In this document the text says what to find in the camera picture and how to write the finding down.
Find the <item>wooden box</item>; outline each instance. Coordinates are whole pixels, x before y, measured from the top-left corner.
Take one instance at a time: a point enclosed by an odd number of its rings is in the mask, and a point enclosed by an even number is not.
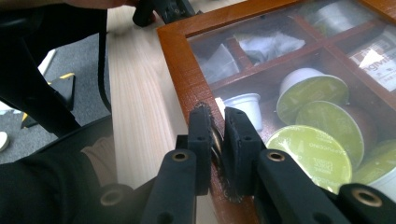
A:
[[[370,76],[351,60],[354,53],[374,43],[384,30],[389,27],[396,30],[392,25],[396,9],[389,1],[353,2],[370,17],[350,29],[328,35],[315,27],[305,13],[332,2],[320,1],[321,6],[315,5],[315,1],[251,0],[159,28],[163,53],[185,119],[188,120],[189,112],[203,101],[210,105],[216,125],[223,130],[224,121],[215,98],[224,100],[255,92],[261,96],[263,129],[259,135],[265,142],[276,130],[287,126],[276,114],[283,79],[296,69],[311,67],[344,80],[349,89],[349,104],[361,108],[375,121],[376,142],[396,139],[396,88],[381,84],[373,73]],[[304,45],[257,63],[238,42],[238,38],[246,38],[249,34],[270,36],[275,32],[303,40]],[[231,55],[236,72],[208,83],[202,61],[210,59],[220,45]],[[387,78],[396,78],[396,60],[393,69],[394,75]],[[212,171],[211,194],[219,222],[257,223],[251,199],[246,198],[239,204],[229,203],[222,195],[215,166]]]

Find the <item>person's arm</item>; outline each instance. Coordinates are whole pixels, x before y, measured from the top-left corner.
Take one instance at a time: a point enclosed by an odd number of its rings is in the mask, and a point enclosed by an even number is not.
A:
[[[0,11],[43,7],[61,3],[74,7],[106,9],[123,5],[135,7],[137,2],[138,0],[0,0]]]

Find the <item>black chair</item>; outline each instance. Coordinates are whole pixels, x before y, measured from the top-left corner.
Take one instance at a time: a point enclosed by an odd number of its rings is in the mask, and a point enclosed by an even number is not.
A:
[[[23,38],[43,19],[40,8],[0,14],[0,101],[27,113],[58,137],[80,128],[62,96],[48,85]]]
[[[86,124],[71,133],[58,138],[35,153],[50,151],[53,153],[70,153],[81,151],[92,146],[101,137],[113,134],[113,119],[111,115]]]

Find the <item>wooden table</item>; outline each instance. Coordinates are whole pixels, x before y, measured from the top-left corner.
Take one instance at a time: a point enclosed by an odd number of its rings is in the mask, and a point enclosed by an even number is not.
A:
[[[195,11],[207,12],[237,2],[241,0],[191,4]],[[177,135],[188,131],[156,33],[163,22],[157,18],[140,28],[133,15],[133,7],[108,11],[107,47],[119,181],[136,189],[158,173]],[[212,206],[209,197],[199,197],[197,221],[217,223]]]

